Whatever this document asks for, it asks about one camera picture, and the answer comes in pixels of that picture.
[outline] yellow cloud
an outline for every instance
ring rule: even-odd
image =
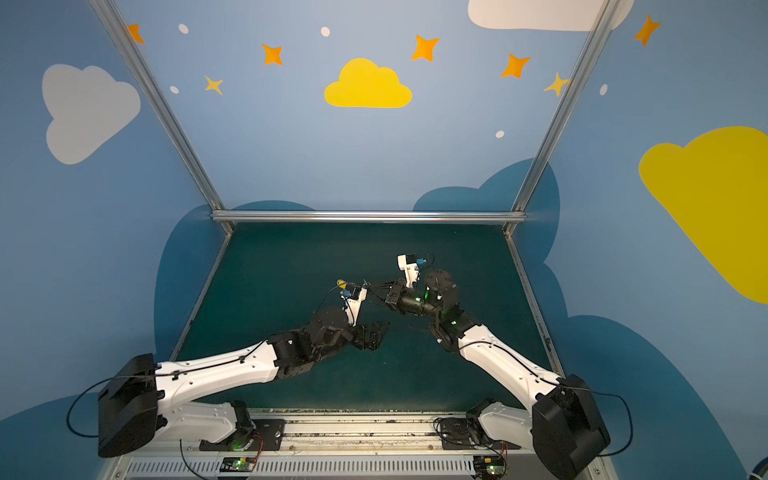
[[[411,97],[394,70],[366,58],[350,60],[341,69],[339,81],[326,87],[326,101],[336,107],[399,108]]]
[[[768,135],[718,128],[640,162],[647,189],[739,293],[768,303]]]

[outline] green table surface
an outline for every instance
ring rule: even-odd
[[[461,305],[502,341],[542,366],[549,362],[509,249],[497,226],[357,223],[238,225],[179,360],[253,345],[304,325],[337,279],[400,278],[397,256],[435,256]],[[423,281],[417,286],[424,288]],[[342,306],[334,293],[326,306]],[[202,401],[239,399],[252,408],[463,411],[486,397],[520,406],[490,375],[446,352],[427,320],[364,302],[359,322],[390,321],[381,347],[347,346],[306,374],[237,387]]]

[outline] white cloud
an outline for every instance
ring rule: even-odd
[[[634,0],[621,0],[611,28],[629,14]],[[501,30],[590,31],[603,0],[469,0],[469,19]]]
[[[136,118],[141,108],[132,85],[115,81],[94,66],[84,70],[70,65],[48,67],[43,100],[53,117],[45,135],[48,148],[67,165],[85,160]]]

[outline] star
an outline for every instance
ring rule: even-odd
[[[208,78],[208,75],[205,76],[205,79],[208,80],[208,86],[205,87],[205,89],[206,90],[215,90],[215,91],[219,92],[219,95],[221,95],[221,90],[219,90],[219,84],[223,80],[213,81],[210,78]]]
[[[648,44],[648,39],[650,38],[651,34],[653,34],[660,26],[661,23],[653,23],[650,19],[650,15],[648,15],[648,20],[645,21],[645,25],[643,25],[643,28],[637,33],[637,35],[634,36],[634,39],[641,40],[643,42],[643,46],[645,46]]]
[[[508,77],[509,75],[514,75],[515,77],[520,78],[520,75],[523,74],[523,67],[530,59],[531,57],[517,58],[514,55],[509,55],[509,65],[507,65],[507,69],[502,73],[502,78]]]
[[[435,45],[437,45],[437,42],[439,42],[439,38],[435,38],[434,40],[425,40],[424,38],[416,36],[416,52],[413,54],[413,58],[411,60],[418,60],[419,58],[426,58],[429,61],[432,61],[432,50],[435,49]]]
[[[266,52],[266,58],[264,59],[264,64],[269,63],[276,63],[278,65],[282,65],[283,61],[280,60],[280,51],[283,50],[283,47],[277,47],[277,48],[269,48],[265,44],[261,44],[262,47],[264,47],[264,51]]]
[[[547,90],[554,90],[556,94],[558,94],[558,97],[560,96],[560,90],[563,88],[563,85],[567,84],[569,81],[571,81],[570,78],[566,78],[565,80],[560,79],[560,72],[557,72],[554,74],[554,84],[546,87],[544,91]]]
[[[128,31],[131,33],[131,37],[133,37],[135,41],[144,45],[144,39],[141,37],[141,35],[139,35],[139,24],[129,25]]]

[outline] yellow object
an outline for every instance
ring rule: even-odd
[[[565,80],[560,79],[560,72],[557,72],[554,74],[554,84],[546,87],[544,91],[547,90],[554,90],[556,94],[558,94],[558,97],[560,96],[560,90],[562,90],[563,85],[567,84],[569,81],[571,81],[570,78],[566,78]]]
[[[205,87],[206,90],[215,90],[219,92],[219,95],[221,95],[221,90],[219,90],[219,85],[223,80],[219,81],[213,81],[210,78],[208,78],[208,75],[205,76],[205,79],[208,80],[208,86]]]
[[[509,75],[514,75],[515,77],[520,78],[520,76],[523,75],[523,67],[530,59],[531,57],[517,58],[514,55],[509,55],[509,65],[507,65],[507,69],[502,73],[502,78],[508,77]]]
[[[277,48],[269,48],[265,44],[261,44],[262,47],[264,47],[264,51],[266,52],[266,58],[264,58],[264,64],[270,64],[270,63],[276,63],[278,65],[282,65],[283,61],[280,60],[280,52],[283,50],[283,47],[277,47]]]
[[[434,40],[425,40],[424,38],[416,36],[416,52],[413,54],[411,60],[417,60],[419,58],[426,58],[432,61],[432,51],[435,49],[435,45],[439,42],[439,38]]]
[[[660,26],[661,23],[653,23],[650,19],[650,15],[648,15],[648,20],[645,21],[645,25],[643,25],[643,28],[637,33],[637,35],[634,36],[634,39],[641,40],[643,42],[643,46],[645,46],[648,44],[648,39],[650,36]]]
[[[379,67],[366,58],[344,65],[339,81],[326,87],[326,101],[336,107],[405,107],[413,94],[400,84],[391,68]]]
[[[768,135],[718,128],[640,162],[656,200],[739,293],[768,303]]]
[[[128,31],[131,33],[131,37],[133,37],[135,41],[144,45],[144,39],[141,37],[141,35],[139,35],[139,24],[129,25]]]

